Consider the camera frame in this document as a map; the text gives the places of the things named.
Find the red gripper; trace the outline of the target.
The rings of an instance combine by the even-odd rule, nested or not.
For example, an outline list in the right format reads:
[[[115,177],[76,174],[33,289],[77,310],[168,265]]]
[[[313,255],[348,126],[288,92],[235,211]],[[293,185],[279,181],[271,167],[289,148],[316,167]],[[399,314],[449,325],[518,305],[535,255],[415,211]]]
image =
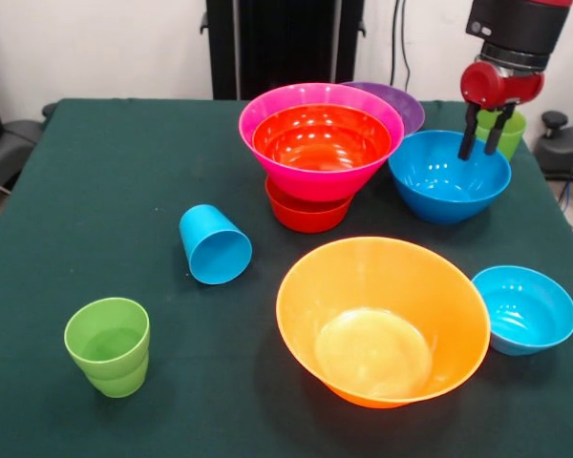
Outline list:
[[[498,116],[486,139],[484,153],[492,155],[506,122],[512,117],[516,104],[536,98],[544,84],[543,73],[503,74],[500,67],[486,61],[471,64],[460,79],[460,91],[468,102],[465,113],[466,127],[458,151],[458,158],[468,160],[476,140],[479,107],[497,110]]]

